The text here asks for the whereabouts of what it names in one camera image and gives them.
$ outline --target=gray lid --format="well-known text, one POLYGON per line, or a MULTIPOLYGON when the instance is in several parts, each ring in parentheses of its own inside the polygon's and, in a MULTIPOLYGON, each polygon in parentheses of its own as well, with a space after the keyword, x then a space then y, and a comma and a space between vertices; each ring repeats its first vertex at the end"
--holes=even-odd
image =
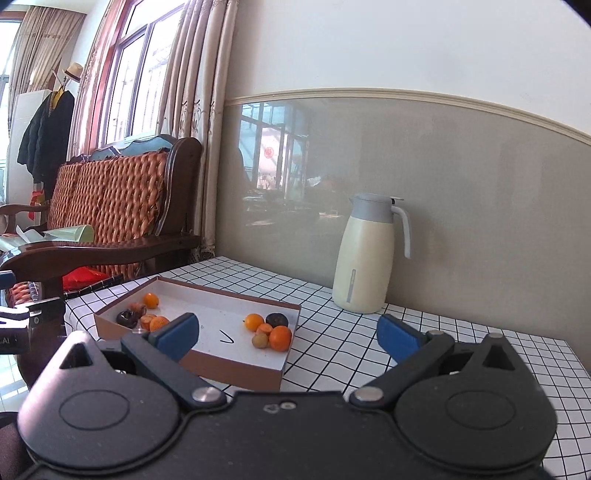
POLYGON ((370 222, 394 223, 392 198, 373 193, 358 193, 353 197, 351 217, 370 222))

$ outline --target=ceiling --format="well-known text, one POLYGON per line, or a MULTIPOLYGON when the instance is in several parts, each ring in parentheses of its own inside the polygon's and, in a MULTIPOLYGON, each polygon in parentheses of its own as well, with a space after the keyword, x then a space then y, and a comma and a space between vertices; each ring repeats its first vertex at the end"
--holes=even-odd
POLYGON ((12 4, 15 7, 17 5, 39 5, 40 7, 61 8, 87 14, 96 2, 97 0, 14 0, 12 4))

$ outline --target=wooden sofa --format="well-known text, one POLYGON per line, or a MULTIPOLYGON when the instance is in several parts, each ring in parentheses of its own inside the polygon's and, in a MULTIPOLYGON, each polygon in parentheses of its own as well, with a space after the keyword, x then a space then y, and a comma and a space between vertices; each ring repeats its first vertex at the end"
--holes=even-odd
MULTIPOLYGON (((187 218, 201 152, 195 138, 161 135, 121 151, 110 147, 73 158, 60 167, 49 205, 4 205, 0 215, 8 217, 10 232, 17 213, 46 211, 47 223, 36 230, 90 224, 95 242, 23 245, 0 257, 0 270, 12 270, 17 282, 37 283, 41 298, 50 298, 62 296, 62 276, 82 266, 130 280, 187 264, 190 250, 200 245, 187 218)), ((63 332, 63 318, 33 330, 31 354, 19 359, 27 384, 56 351, 63 332)))

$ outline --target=blue gripper pad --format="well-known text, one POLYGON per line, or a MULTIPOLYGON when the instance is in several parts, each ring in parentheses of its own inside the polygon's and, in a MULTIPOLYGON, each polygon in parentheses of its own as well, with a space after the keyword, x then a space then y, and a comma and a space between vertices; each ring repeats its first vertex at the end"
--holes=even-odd
POLYGON ((380 347, 397 363, 411 356, 427 342, 424 333, 388 313, 379 318, 376 334, 380 347))
POLYGON ((199 320, 183 313, 168 325, 150 333, 148 341, 171 360, 178 362, 199 340, 199 320))
POLYGON ((17 278, 12 273, 12 270, 0 271, 0 290, 13 287, 16 282, 17 278))

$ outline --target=thermos handle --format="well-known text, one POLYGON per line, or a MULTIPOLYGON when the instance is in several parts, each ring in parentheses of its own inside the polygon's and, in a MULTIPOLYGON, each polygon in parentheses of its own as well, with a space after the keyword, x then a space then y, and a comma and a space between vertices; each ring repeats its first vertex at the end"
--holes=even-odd
POLYGON ((410 258, 411 231, 410 222, 408 221, 408 214, 406 213, 406 210, 403 210, 396 205, 392 205, 392 213, 400 215, 400 218, 402 219, 402 231, 404 232, 404 256, 406 258, 410 258))

